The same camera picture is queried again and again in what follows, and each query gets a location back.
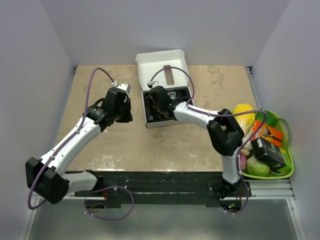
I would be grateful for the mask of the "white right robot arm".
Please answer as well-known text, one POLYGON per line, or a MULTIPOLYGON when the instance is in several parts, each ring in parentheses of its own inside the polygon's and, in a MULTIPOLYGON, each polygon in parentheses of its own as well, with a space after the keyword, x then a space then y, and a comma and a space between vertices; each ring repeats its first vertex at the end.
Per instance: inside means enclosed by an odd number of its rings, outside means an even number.
POLYGON ((230 197, 235 196, 241 186, 239 151, 243 143, 244 132, 233 114, 228 109, 211 111, 195 107, 181 97, 172 99, 162 86, 153 87, 147 92, 149 107, 166 120, 173 120, 198 126, 207 130, 211 144, 221 155, 225 180, 223 192, 230 197))

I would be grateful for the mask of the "white clipper kit box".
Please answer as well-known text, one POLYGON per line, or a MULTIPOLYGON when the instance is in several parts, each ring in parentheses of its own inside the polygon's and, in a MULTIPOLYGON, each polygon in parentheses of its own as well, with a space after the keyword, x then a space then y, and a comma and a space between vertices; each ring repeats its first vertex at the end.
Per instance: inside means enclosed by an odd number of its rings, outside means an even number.
POLYGON ((148 81, 159 81, 172 100, 180 98, 187 101, 191 97, 189 72, 185 53, 181 49, 139 53, 135 57, 138 67, 138 80, 142 89, 142 104, 146 128, 159 128, 182 124, 182 121, 165 119, 161 115, 152 116, 149 109, 148 81))

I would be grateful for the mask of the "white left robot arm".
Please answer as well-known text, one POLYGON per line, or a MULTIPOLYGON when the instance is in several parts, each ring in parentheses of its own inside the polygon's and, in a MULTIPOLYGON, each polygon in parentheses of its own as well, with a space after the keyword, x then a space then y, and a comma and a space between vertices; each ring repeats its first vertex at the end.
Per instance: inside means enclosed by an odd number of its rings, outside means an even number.
POLYGON ((57 204, 69 193, 87 191, 99 196, 103 192, 102 177, 92 171, 67 173, 66 170, 82 149, 107 127, 133 120, 130 89, 128 83, 111 87, 104 98, 87 108, 75 127, 51 151, 26 162, 26 182, 32 192, 51 204, 57 204))

